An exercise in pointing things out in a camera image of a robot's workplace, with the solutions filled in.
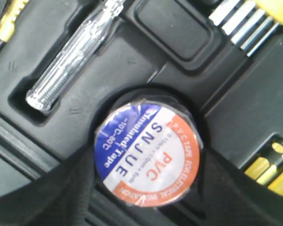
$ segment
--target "yellow screwdriver handle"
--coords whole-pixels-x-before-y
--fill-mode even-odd
[[[12,0],[0,20],[0,40],[8,42],[15,32],[15,22],[29,0]]]

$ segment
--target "black plastic surface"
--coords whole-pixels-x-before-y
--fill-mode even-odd
[[[283,136],[283,35],[248,59],[192,0],[127,1],[108,41],[49,117],[31,109],[26,91],[95,4],[31,1],[0,52],[0,196],[73,154],[111,107],[106,100],[135,86],[159,86],[183,97],[205,144],[236,167],[274,133]],[[90,209],[109,208],[121,208],[128,225],[200,225],[205,217],[198,194],[159,210],[141,210],[122,206],[97,186]],[[118,225],[111,216],[93,213],[86,223]]]

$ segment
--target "plastic wrap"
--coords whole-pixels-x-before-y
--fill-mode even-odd
[[[111,112],[97,129],[96,167],[117,198],[158,207],[189,191],[202,146],[190,113],[175,99],[138,98]]]

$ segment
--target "clear plastic screwdriver handle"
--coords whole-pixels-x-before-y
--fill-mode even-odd
[[[92,12],[65,44],[40,79],[26,94],[27,103],[48,114],[51,105],[80,72],[104,41],[113,19],[125,0],[105,0]]]

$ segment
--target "pvc tape for electrical insulation text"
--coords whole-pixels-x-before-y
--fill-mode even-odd
[[[116,197],[156,207],[189,190],[199,169],[200,146],[194,129],[175,109],[135,103],[117,109],[99,127],[95,162]]]

